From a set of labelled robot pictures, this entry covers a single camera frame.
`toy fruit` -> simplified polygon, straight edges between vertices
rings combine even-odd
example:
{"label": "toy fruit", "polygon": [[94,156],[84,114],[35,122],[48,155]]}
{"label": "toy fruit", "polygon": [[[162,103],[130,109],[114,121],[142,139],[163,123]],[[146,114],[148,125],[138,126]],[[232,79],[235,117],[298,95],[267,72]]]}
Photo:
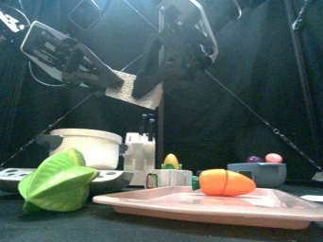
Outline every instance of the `toy fruit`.
{"label": "toy fruit", "polygon": [[90,193],[90,183],[100,172],[86,167],[82,153],[71,148],[47,158],[19,183],[25,199],[24,209],[68,212],[82,208]]}
{"label": "toy fruit", "polygon": [[248,163],[263,163],[264,162],[264,159],[259,156],[250,156],[246,160]]}
{"label": "toy fruit", "polygon": [[164,163],[162,164],[163,169],[182,169],[182,164],[178,162],[178,159],[174,154],[168,154]]}
{"label": "toy fruit", "polygon": [[210,169],[199,175],[199,186],[206,195],[236,196],[252,192],[256,183],[235,171]]}
{"label": "toy fruit", "polygon": [[283,157],[279,154],[270,153],[266,155],[266,162],[267,163],[282,163]]}

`pink tray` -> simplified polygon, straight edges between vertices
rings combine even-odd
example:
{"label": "pink tray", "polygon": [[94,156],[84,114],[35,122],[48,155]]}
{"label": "pink tray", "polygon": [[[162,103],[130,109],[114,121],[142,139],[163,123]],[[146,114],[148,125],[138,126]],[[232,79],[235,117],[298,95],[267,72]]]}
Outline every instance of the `pink tray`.
{"label": "pink tray", "polygon": [[99,195],[94,201],[119,213],[195,222],[296,230],[323,221],[322,205],[275,189],[211,197],[190,186],[176,186]]}

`table surface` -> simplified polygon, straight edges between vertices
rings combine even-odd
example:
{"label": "table surface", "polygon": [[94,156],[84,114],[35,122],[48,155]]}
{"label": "table surface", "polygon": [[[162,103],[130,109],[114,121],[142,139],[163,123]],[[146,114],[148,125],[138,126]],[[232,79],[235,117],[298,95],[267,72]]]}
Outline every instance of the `table surface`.
{"label": "table surface", "polygon": [[[296,196],[323,189],[284,185]],[[323,241],[323,222],[304,230],[196,223],[116,213],[91,200],[74,212],[28,214],[20,195],[0,191],[0,241]]]}

